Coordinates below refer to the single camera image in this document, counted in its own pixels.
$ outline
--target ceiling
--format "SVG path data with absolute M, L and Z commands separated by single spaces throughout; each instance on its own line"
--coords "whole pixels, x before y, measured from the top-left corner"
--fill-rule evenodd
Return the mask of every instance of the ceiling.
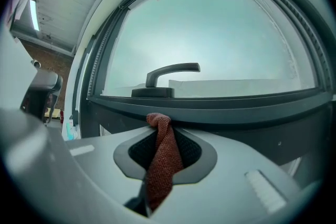
M 35 31 L 29 3 L 12 31 L 19 38 L 73 55 L 84 21 L 95 0 L 36 0 L 40 31 Z

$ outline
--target window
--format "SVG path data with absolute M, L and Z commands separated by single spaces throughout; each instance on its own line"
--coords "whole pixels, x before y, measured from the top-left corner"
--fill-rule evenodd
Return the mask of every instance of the window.
M 198 62 L 199 73 L 159 77 L 176 98 L 236 97 L 316 86 L 303 41 L 272 0 L 137 0 L 114 42 L 103 95 L 130 97 L 147 73 Z

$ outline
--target window frame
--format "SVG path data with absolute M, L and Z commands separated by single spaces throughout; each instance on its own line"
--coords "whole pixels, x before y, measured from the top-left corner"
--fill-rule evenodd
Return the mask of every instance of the window frame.
M 182 126 L 228 126 L 233 128 L 258 128 L 264 125 L 276 125 L 283 122 L 290 122 L 294 119 L 304 117 L 308 113 L 325 107 L 332 100 L 334 92 L 334 77 L 332 67 L 323 45 L 326 37 L 320 38 L 315 25 L 302 13 L 292 0 L 274 0 L 284 8 L 286 15 L 299 29 L 304 44 L 307 45 L 308 53 L 313 62 L 313 69 L 316 71 L 317 86 L 308 90 L 285 92 L 267 95 L 255 95 L 246 97 L 230 98 L 124 98 L 124 97 L 103 97 L 100 93 L 103 90 L 102 81 L 106 79 L 107 68 L 114 41 L 122 27 L 129 6 L 141 0 L 124 0 L 110 16 L 109 22 L 101 29 L 105 33 L 110 27 L 109 38 L 102 38 L 95 46 L 100 48 L 99 56 L 91 54 L 88 65 L 92 65 L 91 80 L 88 83 L 88 91 L 81 98 L 87 105 L 81 105 L 80 110 L 90 110 L 95 106 L 106 111 L 118 113 L 126 117 L 145 121 L 145 116 L 151 112 L 161 112 L 170 116 Z M 82 122 L 94 121 L 90 119 L 90 113 L 83 114 Z M 82 137 L 99 136 L 86 134 Z

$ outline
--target red cloth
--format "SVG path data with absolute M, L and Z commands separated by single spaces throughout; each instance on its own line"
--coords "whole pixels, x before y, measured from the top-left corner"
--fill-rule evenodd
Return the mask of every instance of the red cloth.
M 159 113 L 147 115 L 147 122 L 157 127 L 155 156 L 147 171 L 146 191 L 154 211 L 173 187 L 173 175 L 183 169 L 182 159 L 171 127 L 171 119 Z

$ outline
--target brick wall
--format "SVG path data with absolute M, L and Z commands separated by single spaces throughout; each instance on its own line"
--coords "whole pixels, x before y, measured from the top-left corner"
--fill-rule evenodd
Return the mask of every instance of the brick wall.
M 29 55 L 41 63 L 42 69 L 51 70 L 63 78 L 63 85 L 55 108 L 64 110 L 65 90 L 73 58 L 21 39 Z

